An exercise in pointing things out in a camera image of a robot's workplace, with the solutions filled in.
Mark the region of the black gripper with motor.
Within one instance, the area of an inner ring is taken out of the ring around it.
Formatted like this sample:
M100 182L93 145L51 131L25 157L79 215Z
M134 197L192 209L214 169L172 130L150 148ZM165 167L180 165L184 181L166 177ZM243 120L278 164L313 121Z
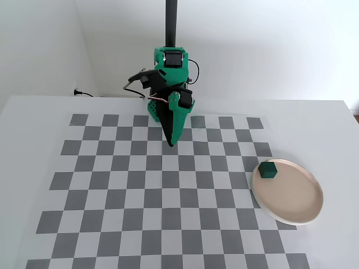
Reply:
M182 136L186 117L194 106L192 91L179 85L168 85L159 71L150 72L148 84L149 98L156 100L157 117L169 146L173 147Z

